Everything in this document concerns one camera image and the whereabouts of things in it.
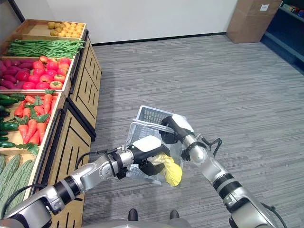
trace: black foot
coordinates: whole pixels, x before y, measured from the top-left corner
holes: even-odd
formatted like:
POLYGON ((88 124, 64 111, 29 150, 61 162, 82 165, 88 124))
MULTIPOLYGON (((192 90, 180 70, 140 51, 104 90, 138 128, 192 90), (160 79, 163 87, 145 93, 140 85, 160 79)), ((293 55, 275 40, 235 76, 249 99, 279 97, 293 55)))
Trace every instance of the black foot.
POLYGON ((177 210, 173 210, 170 213, 170 219, 178 219, 180 217, 179 213, 177 212, 177 210))
POLYGON ((138 221, 138 213, 137 213, 137 210, 136 210, 136 209, 132 208, 132 209, 129 211, 128 220, 129 220, 129 221, 138 221))

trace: cardboard box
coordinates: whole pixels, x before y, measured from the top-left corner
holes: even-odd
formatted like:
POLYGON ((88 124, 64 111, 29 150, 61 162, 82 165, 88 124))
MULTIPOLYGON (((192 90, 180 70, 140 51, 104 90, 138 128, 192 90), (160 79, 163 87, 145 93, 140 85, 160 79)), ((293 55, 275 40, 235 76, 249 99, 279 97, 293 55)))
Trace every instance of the cardboard box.
POLYGON ((227 29, 227 36, 234 43, 259 42, 281 2, 281 0, 238 0, 227 29))

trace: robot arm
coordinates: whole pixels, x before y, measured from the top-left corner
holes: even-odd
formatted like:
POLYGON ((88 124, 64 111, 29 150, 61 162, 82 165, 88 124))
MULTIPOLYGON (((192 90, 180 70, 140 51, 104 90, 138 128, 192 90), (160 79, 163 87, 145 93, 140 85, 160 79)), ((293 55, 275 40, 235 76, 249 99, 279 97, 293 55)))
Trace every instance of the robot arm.
POLYGON ((127 149, 116 148, 20 203, 6 215, 4 220, 0 220, 0 227, 49 227, 50 211, 58 214, 80 193, 88 191, 110 177, 117 176, 121 179, 125 177, 128 165, 145 164, 147 158, 166 151, 168 148, 154 136, 142 138, 127 149))
POLYGON ((174 130, 174 134, 160 132, 163 141, 167 144, 181 141, 186 147, 185 157, 190 156, 191 161, 222 198, 231 213, 229 223, 232 228, 278 227, 262 204, 197 141, 192 127, 184 117, 173 114, 163 119, 162 125, 174 130))

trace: carrot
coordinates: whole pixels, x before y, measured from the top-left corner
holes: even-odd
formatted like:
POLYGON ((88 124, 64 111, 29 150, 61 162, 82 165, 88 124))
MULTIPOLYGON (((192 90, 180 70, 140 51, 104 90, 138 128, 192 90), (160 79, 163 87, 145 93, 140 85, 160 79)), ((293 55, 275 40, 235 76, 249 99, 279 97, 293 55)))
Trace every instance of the carrot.
POLYGON ((34 135, 34 133, 37 130, 37 122, 34 119, 30 119, 28 122, 28 133, 25 136, 24 140, 25 140, 25 144, 27 144, 29 142, 29 140, 31 139, 31 137, 34 135))
POLYGON ((29 140, 30 143, 33 144, 39 144, 39 133, 38 131, 36 131, 33 136, 31 137, 31 139, 29 140))
POLYGON ((53 95, 52 94, 45 94, 44 95, 43 105, 44 105, 44 111, 46 113, 50 112, 52 101, 53 101, 53 95))
POLYGON ((25 136, 28 133, 29 127, 27 125, 19 125, 18 129, 19 129, 20 134, 22 136, 23 143, 25 144, 25 136))
POLYGON ((29 108, 23 109, 23 116, 27 116, 28 118, 30 118, 30 109, 29 108))
POLYGON ((39 133, 40 143, 42 143, 43 136, 46 132, 47 124, 46 123, 37 123, 37 131, 39 133))
POLYGON ((36 113, 38 115, 44 115, 46 112, 44 111, 43 107, 41 106, 35 106, 34 107, 34 110, 36 111, 36 113))
POLYGON ((31 104, 33 104, 35 102, 35 98, 33 98, 32 96, 27 95, 25 97, 26 102, 30 102, 31 104))
POLYGON ((20 105, 18 106, 18 108, 16 108, 15 111, 14 111, 14 115, 15 115, 15 116, 18 116, 18 117, 20 117, 20 118, 23 117, 23 110, 24 110, 24 105, 25 105, 25 104, 26 104, 26 101, 22 101, 22 102, 20 103, 20 105))

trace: baseboard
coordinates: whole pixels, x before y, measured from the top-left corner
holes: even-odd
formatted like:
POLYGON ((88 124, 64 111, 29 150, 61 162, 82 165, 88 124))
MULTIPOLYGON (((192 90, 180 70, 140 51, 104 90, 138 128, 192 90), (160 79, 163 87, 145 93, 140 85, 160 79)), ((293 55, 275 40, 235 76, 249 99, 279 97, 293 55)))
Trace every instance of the baseboard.
POLYGON ((176 37, 134 39, 134 40, 125 40, 125 41, 116 41, 116 42, 94 43, 94 44, 92 44, 92 46, 103 46, 103 45, 110 45, 110 44, 127 44, 127 43, 157 41, 157 40, 166 40, 166 39, 180 39, 180 38, 189 38, 189 37, 206 37, 206 36, 217 36, 217 35, 225 35, 225 34, 226 34, 226 32, 217 32, 217 33, 205 33, 205 34, 185 35, 185 36, 176 36, 176 37))

